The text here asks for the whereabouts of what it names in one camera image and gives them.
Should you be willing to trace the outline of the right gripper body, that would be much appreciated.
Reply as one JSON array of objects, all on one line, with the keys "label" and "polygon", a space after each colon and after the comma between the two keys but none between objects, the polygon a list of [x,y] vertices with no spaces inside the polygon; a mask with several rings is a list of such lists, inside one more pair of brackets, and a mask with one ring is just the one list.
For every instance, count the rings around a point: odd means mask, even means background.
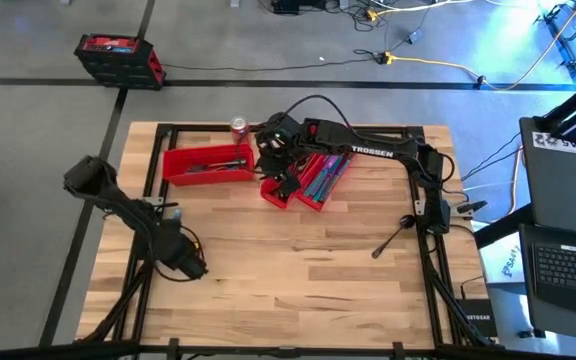
[{"label": "right gripper body", "polygon": [[272,178],[276,181],[296,179],[296,164],[302,158],[299,147],[273,148],[271,145],[258,145],[259,159],[256,168],[261,179]]}]

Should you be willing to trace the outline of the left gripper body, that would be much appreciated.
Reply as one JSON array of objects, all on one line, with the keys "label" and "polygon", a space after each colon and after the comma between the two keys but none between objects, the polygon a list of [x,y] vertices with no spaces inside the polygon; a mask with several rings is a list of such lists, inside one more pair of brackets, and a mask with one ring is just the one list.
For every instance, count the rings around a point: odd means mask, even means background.
[{"label": "left gripper body", "polygon": [[190,280],[207,273],[205,261],[195,244],[179,231],[166,231],[160,239],[160,261],[172,270],[179,270]]}]

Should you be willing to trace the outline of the red plastic bin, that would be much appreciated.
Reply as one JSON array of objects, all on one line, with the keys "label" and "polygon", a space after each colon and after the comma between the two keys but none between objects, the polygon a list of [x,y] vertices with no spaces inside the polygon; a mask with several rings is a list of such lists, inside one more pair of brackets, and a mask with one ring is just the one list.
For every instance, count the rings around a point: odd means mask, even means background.
[{"label": "red plastic bin", "polygon": [[292,199],[306,189],[306,172],[314,167],[318,159],[319,155],[310,154],[288,167],[288,173],[299,182],[299,187],[294,192],[286,195],[281,191],[282,182],[275,178],[264,178],[260,187],[260,196],[276,207],[286,209]]},{"label": "red plastic bin", "polygon": [[[323,162],[324,162],[324,159],[327,156],[332,156],[332,155],[319,155],[319,159],[315,162],[314,167],[306,172],[306,178],[305,178],[306,189],[308,188],[308,186],[311,184],[311,182],[313,181],[313,179],[315,178],[315,176],[317,175],[317,173],[321,169]],[[306,189],[302,193],[296,195],[296,197],[300,201],[302,201],[304,204],[306,204],[307,206],[314,209],[315,211],[321,211],[324,208],[324,205],[326,204],[327,201],[325,203],[315,202],[312,197],[306,196],[304,194]]]},{"label": "red plastic bin", "polygon": [[[244,159],[242,170],[226,172],[202,172],[186,174],[189,167]],[[248,144],[215,145],[196,148],[169,150],[163,156],[163,178],[175,186],[208,185],[225,182],[249,181],[252,172],[254,153]]]}]

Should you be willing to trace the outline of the rainbow iridescent knife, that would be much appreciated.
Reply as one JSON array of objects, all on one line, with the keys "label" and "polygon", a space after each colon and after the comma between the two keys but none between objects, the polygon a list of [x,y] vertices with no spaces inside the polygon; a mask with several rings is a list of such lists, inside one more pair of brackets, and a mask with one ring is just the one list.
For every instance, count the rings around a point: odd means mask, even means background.
[{"label": "rainbow iridescent knife", "polygon": [[317,194],[317,192],[318,192],[320,186],[322,185],[324,179],[328,176],[332,166],[336,163],[336,161],[337,161],[336,155],[327,156],[324,159],[324,162],[323,162],[321,169],[319,170],[319,172],[317,173],[317,175],[315,176],[315,178],[313,179],[311,184],[308,186],[308,188],[304,192],[304,194],[306,196],[314,197]]}]

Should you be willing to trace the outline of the red soda can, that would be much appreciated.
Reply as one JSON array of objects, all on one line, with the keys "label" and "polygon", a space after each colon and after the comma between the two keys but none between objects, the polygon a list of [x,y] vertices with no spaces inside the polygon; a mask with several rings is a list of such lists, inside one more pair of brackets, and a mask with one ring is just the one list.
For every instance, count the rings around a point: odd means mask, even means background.
[{"label": "red soda can", "polygon": [[249,122],[242,116],[233,117],[230,121],[230,131],[235,144],[247,143],[249,140]]}]

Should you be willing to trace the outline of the black metal spoon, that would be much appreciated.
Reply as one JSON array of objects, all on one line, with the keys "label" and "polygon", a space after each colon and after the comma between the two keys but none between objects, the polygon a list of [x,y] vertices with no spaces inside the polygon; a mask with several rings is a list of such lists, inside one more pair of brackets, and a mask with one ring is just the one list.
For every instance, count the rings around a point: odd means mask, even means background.
[{"label": "black metal spoon", "polygon": [[377,259],[381,256],[383,251],[388,247],[388,245],[392,242],[392,240],[402,231],[405,229],[412,228],[415,225],[415,217],[411,214],[402,216],[398,221],[397,229],[394,233],[381,245],[379,245],[375,250],[372,251],[371,257],[373,259]]}]

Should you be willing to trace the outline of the black floor device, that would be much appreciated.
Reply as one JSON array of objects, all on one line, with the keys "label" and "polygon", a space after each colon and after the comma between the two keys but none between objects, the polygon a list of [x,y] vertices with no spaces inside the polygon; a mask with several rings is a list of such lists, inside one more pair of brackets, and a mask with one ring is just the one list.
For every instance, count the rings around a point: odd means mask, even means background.
[{"label": "black floor device", "polygon": [[278,15],[298,15],[302,7],[326,8],[327,0],[270,0],[272,12]]}]

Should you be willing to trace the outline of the red and black toolbox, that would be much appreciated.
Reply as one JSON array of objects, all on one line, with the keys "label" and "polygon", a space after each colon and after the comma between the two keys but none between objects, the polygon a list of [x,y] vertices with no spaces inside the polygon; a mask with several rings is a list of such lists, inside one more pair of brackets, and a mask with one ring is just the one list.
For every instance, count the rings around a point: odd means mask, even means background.
[{"label": "red and black toolbox", "polygon": [[74,55],[105,87],[160,90],[165,82],[154,46],[138,37],[84,34]]}]

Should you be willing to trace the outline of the white printed box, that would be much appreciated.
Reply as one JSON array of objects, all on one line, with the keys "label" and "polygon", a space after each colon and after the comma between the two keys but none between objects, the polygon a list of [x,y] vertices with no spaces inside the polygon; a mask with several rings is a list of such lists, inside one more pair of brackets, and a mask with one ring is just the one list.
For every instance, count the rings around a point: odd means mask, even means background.
[{"label": "white printed box", "polygon": [[522,250],[518,233],[479,250],[487,285],[524,283]]}]

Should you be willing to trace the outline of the grey closed laptop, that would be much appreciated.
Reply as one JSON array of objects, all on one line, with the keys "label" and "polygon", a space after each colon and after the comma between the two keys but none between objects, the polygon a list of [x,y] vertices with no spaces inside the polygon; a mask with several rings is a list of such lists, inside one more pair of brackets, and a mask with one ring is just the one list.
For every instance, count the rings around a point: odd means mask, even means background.
[{"label": "grey closed laptop", "polygon": [[576,231],[576,153],[540,148],[531,118],[519,120],[534,220]]}]

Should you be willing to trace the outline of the open laptop with keyboard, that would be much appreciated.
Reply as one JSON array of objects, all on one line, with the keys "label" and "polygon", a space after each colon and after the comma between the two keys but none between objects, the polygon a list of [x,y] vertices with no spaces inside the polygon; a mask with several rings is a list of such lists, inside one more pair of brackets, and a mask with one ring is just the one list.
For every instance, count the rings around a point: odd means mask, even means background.
[{"label": "open laptop with keyboard", "polygon": [[576,233],[534,225],[518,233],[530,323],[576,337]]}]

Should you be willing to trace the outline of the black table frame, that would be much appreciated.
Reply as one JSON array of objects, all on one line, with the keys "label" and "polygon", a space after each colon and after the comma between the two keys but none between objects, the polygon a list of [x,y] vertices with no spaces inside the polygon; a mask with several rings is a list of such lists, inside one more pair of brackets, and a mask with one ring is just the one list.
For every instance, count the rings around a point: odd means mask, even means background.
[{"label": "black table frame", "polygon": [[147,278],[114,337],[164,345],[388,350],[464,344],[437,280],[453,293],[487,294],[466,221],[442,239],[398,231],[422,195],[393,160],[355,158],[321,210],[279,208],[256,181],[177,187],[165,151],[227,145],[225,124],[135,122],[118,167],[131,197],[178,203],[199,237],[207,274],[184,282],[168,269]]}]

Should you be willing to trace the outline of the black network switch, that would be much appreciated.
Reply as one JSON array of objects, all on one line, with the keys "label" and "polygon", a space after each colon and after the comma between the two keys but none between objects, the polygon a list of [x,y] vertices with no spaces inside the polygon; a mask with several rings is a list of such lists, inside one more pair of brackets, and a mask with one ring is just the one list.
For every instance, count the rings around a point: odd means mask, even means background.
[{"label": "black network switch", "polygon": [[467,319],[477,327],[483,336],[497,337],[492,302],[489,299],[459,299],[458,303]]}]

